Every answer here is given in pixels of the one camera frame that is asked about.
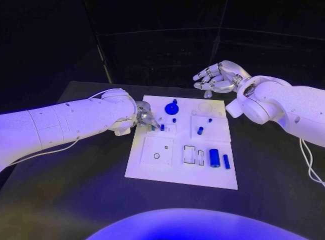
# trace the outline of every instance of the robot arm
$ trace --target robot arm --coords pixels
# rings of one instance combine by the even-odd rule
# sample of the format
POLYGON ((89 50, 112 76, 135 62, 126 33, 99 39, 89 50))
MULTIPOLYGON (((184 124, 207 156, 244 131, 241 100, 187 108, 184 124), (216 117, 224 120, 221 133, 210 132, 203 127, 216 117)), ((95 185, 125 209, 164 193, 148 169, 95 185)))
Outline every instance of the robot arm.
POLYGON ((149 104, 122 89, 34 110, 0 115, 0 172, 21 157, 112 130, 116 136, 135 124, 159 127, 149 104))
POLYGON ((230 61, 207 67, 194 80, 194 87, 211 91, 237 92, 236 100, 226 106, 230 115, 244 114, 257 124, 269 120, 279 123, 287 133, 325 147, 325 90, 308 86, 292 86, 285 80, 251 77, 230 61))

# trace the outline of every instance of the white board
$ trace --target white board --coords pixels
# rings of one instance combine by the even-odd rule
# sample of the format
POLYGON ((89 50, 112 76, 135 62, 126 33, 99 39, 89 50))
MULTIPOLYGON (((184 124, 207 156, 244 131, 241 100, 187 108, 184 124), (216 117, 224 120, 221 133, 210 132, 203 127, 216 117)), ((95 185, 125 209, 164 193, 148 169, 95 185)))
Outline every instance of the white board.
POLYGON ((237 190, 224 102, 148 95, 144 101, 165 131, 136 126, 125 177, 237 190), (178 113, 168 115, 164 108, 174 99, 178 113), (220 167, 210 166, 210 149, 218 149, 220 167), (228 156, 230 169, 223 155, 228 156))

